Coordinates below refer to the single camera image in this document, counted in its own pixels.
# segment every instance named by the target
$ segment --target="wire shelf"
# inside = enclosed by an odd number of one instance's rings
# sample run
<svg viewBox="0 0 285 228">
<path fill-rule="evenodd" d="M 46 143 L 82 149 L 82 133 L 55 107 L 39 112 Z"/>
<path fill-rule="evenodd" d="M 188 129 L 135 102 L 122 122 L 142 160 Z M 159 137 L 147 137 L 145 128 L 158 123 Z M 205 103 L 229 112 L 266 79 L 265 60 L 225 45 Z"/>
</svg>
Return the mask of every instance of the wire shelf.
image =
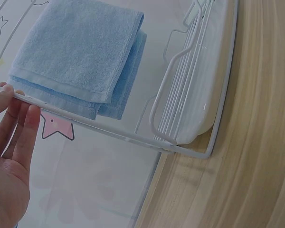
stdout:
<svg viewBox="0 0 285 228">
<path fill-rule="evenodd" d="M 1 8 L 4 6 L 7 0 L 4 0 Z M 19 24 L 29 11 L 29 9 L 34 5 L 36 0 L 33 0 L 29 8 L 26 10 L 24 15 L 20 18 L 19 22 L 16 24 L 14 30 L 11 33 L 11 36 L 8 38 L 5 46 L 3 47 L 2 52 L 0 53 L 0 58 L 3 55 L 4 50 L 6 49 L 11 37 L 17 30 Z M 168 64 L 165 75 L 160 84 L 158 93 L 156 96 L 152 96 L 145 102 L 145 105 L 142 109 L 142 113 L 139 116 L 138 122 L 136 124 L 134 132 L 126 131 L 118 127 L 113 127 L 109 124 L 100 123 L 98 121 L 93 121 L 74 113 L 70 113 L 61 109 L 58 109 L 54 106 L 46 104 L 35 98 L 30 98 L 28 96 L 22 96 L 16 94 L 15 97 L 19 100 L 25 101 L 30 104 L 36 104 L 44 111 L 51 112 L 61 118 L 67 119 L 75 124 L 88 128 L 90 130 L 124 140 L 126 142 L 134 143 L 141 145 L 147 148 L 154 149 L 160 152 L 179 152 L 186 155 L 190 155 L 197 158 L 207 158 L 212 152 L 212 148 L 216 139 L 216 135 L 219 128 L 219 122 L 223 110 L 223 105 L 225 101 L 229 71 L 232 60 L 234 38 L 235 38 L 235 29 L 236 29 L 236 20 L 237 20 L 237 7 L 238 0 L 235 0 L 234 8 L 234 21 L 233 21 L 233 30 L 232 37 L 230 40 L 230 52 L 228 56 L 227 63 L 227 73 L 224 78 L 224 83 L 222 87 L 222 93 L 220 95 L 219 106 L 216 114 L 216 118 L 213 125 L 212 134 L 210 137 L 209 145 L 206 153 L 199 153 L 192 151 L 190 149 L 185 149 L 177 145 L 177 135 L 181 128 L 181 122 L 184 117 L 185 109 L 187 105 L 188 97 L 190 96 L 190 90 L 192 87 L 193 79 L 195 77 L 195 72 L 197 68 L 197 62 L 200 57 L 200 52 L 202 49 L 202 43 L 205 38 L 205 32 L 209 22 L 209 16 L 211 14 L 211 9 L 213 7 L 215 0 L 193 0 L 192 4 L 189 7 L 188 12 L 186 13 L 183 19 L 183 25 L 185 30 L 174 29 L 170 33 L 168 42 L 166 44 L 165 50 L 163 52 L 163 59 Z M 167 60 L 167 50 L 173 33 L 183 33 L 186 35 L 183 49 L 178 54 L 174 55 L 170 61 Z M 159 111 L 159 104 L 164 102 L 165 96 L 164 91 L 167 91 L 167 84 L 171 81 L 169 87 L 169 92 L 166 100 L 166 105 L 162 113 Z M 148 138 L 138 135 L 138 129 L 141 125 L 144 114 L 146 113 L 147 106 L 152 102 L 150 116 L 149 116 L 149 125 L 151 131 L 154 133 L 154 138 Z M 156 126 L 155 116 L 160 115 L 160 121 Z"/>
</svg>

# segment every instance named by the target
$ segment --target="white metal rod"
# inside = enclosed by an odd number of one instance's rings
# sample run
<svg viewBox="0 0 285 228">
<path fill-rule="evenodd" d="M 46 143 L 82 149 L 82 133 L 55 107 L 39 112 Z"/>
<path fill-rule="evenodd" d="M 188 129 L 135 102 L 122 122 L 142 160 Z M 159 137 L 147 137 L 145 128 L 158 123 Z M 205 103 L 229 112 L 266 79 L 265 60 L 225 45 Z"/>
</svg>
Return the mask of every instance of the white metal rod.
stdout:
<svg viewBox="0 0 285 228">
<path fill-rule="evenodd" d="M 200 6 L 199 3 L 198 3 L 198 7 L 199 7 L 199 13 L 198 13 L 197 24 L 199 25 L 199 24 L 200 24 L 200 18 L 201 18 L 201 11 L 202 11 L 202 8 L 201 8 L 201 6 Z M 165 134 L 159 132 L 159 131 L 155 128 L 155 126 L 154 126 L 154 117 L 155 117 L 155 113 L 156 113 L 156 110 L 157 110 L 158 105 L 159 105 L 160 98 L 162 97 L 162 93 L 163 93 L 164 86 L 165 86 L 166 83 L 167 83 L 167 80 L 168 80 L 169 74 L 170 74 L 170 72 L 171 72 L 171 70 L 172 70 L 172 68 L 173 68 L 173 65 L 175 64 L 176 60 L 177 60 L 179 57 L 185 55 L 186 53 L 188 53 L 188 52 L 193 48 L 193 47 L 192 47 L 192 46 L 193 46 L 193 43 L 194 43 L 194 41 L 192 40 L 191 43 L 190 43 L 190 46 L 189 46 L 187 49 L 185 49 L 185 50 L 181 51 L 180 53 L 176 54 L 176 55 L 171 59 L 169 65 L 168 65 L 167 71 L 166 71 L 166 73 L 165 73 L 165 75 L 164 75 L 164 77 L 163 77 L 163 80 L 162 80 L 161 86 L 160 86 L 160 88 L 159 88 L 159 91 L 158 91 L 158 93 L 157 93 L 157 96 L 156 96 L 156 98 L 155 98 L 153 107 L 152 107 L 152 109 L 151 109 L 150 117 L 149 117 L 149 125 L 150 125 L 150 127 L 151 127 L 152 132 L 153 132 L 155 135 L 158 135 L 159 137 L 161 137 L 161 138 L 163 138 L 163 139 L 165 139 L 165 140 L 167 140 L 167 141 L 169 141 L 169 142 L 171 142 L 171 143 L 173 143 L 173 144 L 176 144 L 176 141 L 175 141 L 173 138 L 167 137 Z"/>
<path fill-rule="evenodd" d="M 210 4 L 209 14 L 208 14 L 208 16 L 207 16 L 205 28 L 207 27 L 208 22 L 209 22 L 209 16 L 210 16 L 210 12 L 211 12 L 212 6 L 213 6 L 213 1 L 211 1 L 211 4 Z M 196 70 L 196 65 L 197 65 L 197 62 L 198 62 L 198 58 L 199 58 L 199 56 L 200 56 L 201 45 L 202 45 L 202 42 L 203 42 L 203 40 L 204 40 L 205 34 L 206 34 L 206 29 L 204 29 L 204 31 L 203 31 L 203 36 L 202 36 L 202 38 L 201 38 L 201 44 L 200 44 L 200 46 L 199 46 L 199 51 L 198 51 L 198 55 L 197 55 L 197 61 L 196 61 L 195 64 L 194 64 L 194 69 L 193 69 L 193 73 L 192 73 L 192 74 L 194 74 L 194 73 L 195 73 L 195 70 Z M 184 104 L 186 104 L 186 102 L 187 102 L 187 100 L 188 100 L 188 94 L 190 93 L 191 88 L 192 88 L 192 86 L 191 86 L 191 84 L 192 84 L 192 79 L 193 79 L 193 77 L 190 79 L 190 82 L 189 82 L 189 90 L 187 91 L 187 94 L 186 94 L 186 96 L 185 96 Z M 184 114 L 184 109 L 182 109 L 181 114 L 180 114 L 180 118 L 179 118 L 179 122 L 178 122 L 178 128 L 176 128 L 176 132 L 177 132 L 177 133 L 178 133 L 178 131 L 179 131 L 179 127 L 180 127 L 181 120 L 182 120 L 182 118 L 183 118 L 183 114 Z"/>
<path fill-rule="evenodd" d="M 208 12 L 209 15 L 210 15 L 210 10 L 211 10 L 211 8 L 209 8 L 209 11 L 208 11 L 208 7 L 210 6 L 210 1 L 211 1 L 211 0 L 209 0 L 209 1 L 207 2 L 206 7 L 205 7 L 205 14 Z M 189 83 L 189 82 L 192 81 L 192 79 L 193 79 L 193 77 L 194 77 L 194 73 L 195 73 L 195 69 L 196 69 L 195 66 L 196 66 L 196 63 L 197 63 L 197 61 L 198 61 L 199 53 L 200 53 L 200 50 L 201 50 L 201 45 L 198 45 L 198 44 L 199 44 L 200 42 L 201 42 L 201 44 L 202 44 L 202 42 L 203 42 L 203 37 L 201 37 L 201 34 L 203 34 L 203 32 L 205 32 L 205 30 L 206 30 L 206 28 L 207 28 L 207 25 L 206 25 L 206 24 L 207 24 L 207 20 L 203 20 L 203 23 L 202 23 L 202 26 L 201 26 L 201 29 L 200 29 L 200 32 L 199 32 L 199 37 L 198 37 L 197 45 L 195 46 L 195 50 L 194 50 L 194 54 L 193 54 L 194 56 L 193 56 L 193 58 L 192 58 L 191 65 L 190 65 L 190 68 L 189 68 L 189 71 L 188 71 L 189 77 L 186 78 L 185 88 L 183 89 L 183 91 L 182 91 L 182 93 L 181 93 L 181 97 L 180 97 L 180 101 L 179 101 L 179 107 L 177 108 L 177 110 L 179 110 L 181 113 L 184 112 L 184 110 L 183 110 L 184 105 L 185 105 L 184 99 L 185 99 L 185 97 L 186 97 L 186 96 L 184 96 L 184 95 L 188 92 L 188 89 L 189 89 L 189 86 L 190 86 L 190 83 Z M 181 119 L 181 118 L 179 117 L 179 121 L 178 121 L 177 126 L 176 126 L 176 129 L 175 129 L 175 131 L 174 131 L 174 135 L 173 135 L 173 138 L 174 138 L 174 139 L 176 139 L 177 134 L 178 134 L 178 132 L 179 132 L 179 127 L 180 127 L 180 123 L 181 123 L 180 119 Z"/>
<path fill-rule="evenodd" d="M 189 40 L 192 39 L 192 28 L 193 28 L 193 26 L 190 28 L 190 31 L 189 31 L 189 34 L 188 34 Z M 190 50 L 189 53 L 187 53 L 186 55 L 181 57 L 181 61 L 180 61 L 179 65 L 178 65 L 178 71 L 176 72 L 176 74 L 174 76 L 174 78 L 176 80 L 173 81 L 172 86 L 171 86 L 171 90 L 169 92 L 169 97 L 168 97 L 167 104 L 166 104 L 166 106 L 167 106 L 167 113 L 163 117 L 163 120 L 164 120 L 163 129 L 160 130 L 162 133 L 166 133 L 166 131 L 167 131 L 167 121 L 171 117 L 171 106 L 174 105 L 173 101 L 175 100 L 176 91 L 177 91 L 177 88 L 179 86 L 179 81 L 180 81 L 180 78 L 182 77 L 182 72 L 183 72 L 184 66 L 188 62 L 188 59 L 189 59 L 190 54 L 191 54 L 191 51 L 192 50 Z"/>
<path fill-rule="evenodd" d="M 188 46 L 188 44 L 189 44 L 189 40 L 190 40 L 189 39 L 189 33 L 190 33 L 191 29 L 192 29 L 192 27 L 190 28 L 190 30 L 189 30 L 189 32 L 188 32 L 188 34 L 186 36 L 186 40 L 185 40 L 185 44 L 184 44 L 183 49 L 185 49 Z M 176 72 L 179 71 L 179 68 L 180 68 L 180 64 L 178 65 Z M 174 86 L 176 85 L 176 83 L 175 83 L 176 80 L 177 80 L 177 78 L 174 77 L 172 85 L 171 85 L 171 89 L 173 89 Z M 170 92 L 169 95 L 168 95 L 167 104 L 165 105 L 165 108 L 164 108 L 164 111 L 163 111 L 163 115 L 162 115 L 162 118 L 160 120 L 160 124 L 158 126 L 158 129 L 159 129 L 160 132 L 162 132 L 162 130 L 163 130 L 162 126 L 163 126 L 163 122 L 164 122 L 164 120 L 166 119 L 166 116 L 167 116 L 167 111 L 168 111 L 168 108 L 169 108 L 169 105 L 170 105 L 170 102 L 171 102 L 171 96 L 172 95 L 171 95 L 171 92 Z"/>
</svg>

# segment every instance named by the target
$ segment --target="pink cartoon print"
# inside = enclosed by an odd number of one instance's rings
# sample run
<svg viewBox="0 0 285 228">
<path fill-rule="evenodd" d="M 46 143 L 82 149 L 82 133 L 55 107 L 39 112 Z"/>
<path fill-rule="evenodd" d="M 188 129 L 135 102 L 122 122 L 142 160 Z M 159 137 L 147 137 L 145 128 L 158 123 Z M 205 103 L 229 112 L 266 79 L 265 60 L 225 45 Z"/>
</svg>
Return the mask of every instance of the pink cartoon print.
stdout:
<svg viewBox="0 0 285 228">
<path fill-rule="evenodd" d="M 46 112 L 41 113 L 44 119 L 42 138 L 46 139 L 55 133 L 59 133 L 69 140 L 74 140 L 73 124 Z"/>
</svg>

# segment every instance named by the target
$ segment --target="folded towel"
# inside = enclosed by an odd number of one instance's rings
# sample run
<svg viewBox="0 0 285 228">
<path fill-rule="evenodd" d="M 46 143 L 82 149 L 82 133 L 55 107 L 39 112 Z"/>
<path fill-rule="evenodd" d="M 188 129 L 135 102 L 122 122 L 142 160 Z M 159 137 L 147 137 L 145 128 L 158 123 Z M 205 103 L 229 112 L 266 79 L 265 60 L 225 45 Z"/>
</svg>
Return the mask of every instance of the folded towel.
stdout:
<svg viewBox="0 0 285 228">
<path fill-rule="evenodd" d="M 27 95 L 37 97 L 56 107 L 93 120 L 97 114 L 114 119 L 121 119 L 143 55 L 146 38 L 147 35 L 144 32 L 138 32 L 123 71 L 113 91 L 110 104 L 87 102 L 15 76 L 10 76 L 8 83 L 14 85 L 15 88 L 20 88 Z"/>
<path fill-rule="evenodd" d="M 146 42 L 142 20 L 142 13 L 98 1 L 52 1 L 19 50 L 9 83 L 90 119 L 121 119 Z"/>
<path fill-rule="evenodd" d="M 142 21 L 141 12 L 94 0 L 50 1 L 10 75 L 84 101 L 110 103 Z"/>
</svg>

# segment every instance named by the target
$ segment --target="wood grain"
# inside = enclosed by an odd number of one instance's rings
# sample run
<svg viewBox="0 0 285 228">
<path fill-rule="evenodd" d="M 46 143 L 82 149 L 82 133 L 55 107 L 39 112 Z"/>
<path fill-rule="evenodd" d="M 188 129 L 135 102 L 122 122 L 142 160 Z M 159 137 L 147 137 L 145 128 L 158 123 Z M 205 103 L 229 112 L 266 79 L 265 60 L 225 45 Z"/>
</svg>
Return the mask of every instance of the wood grain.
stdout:
<svg viewBox="0 0 285 228">
<path fill-rule="evenodd" d="M 213 154 L 162 155 L 138 228 L 285 228 L 285 0 L 239 0 L 237 22 Z"/>
</svg>

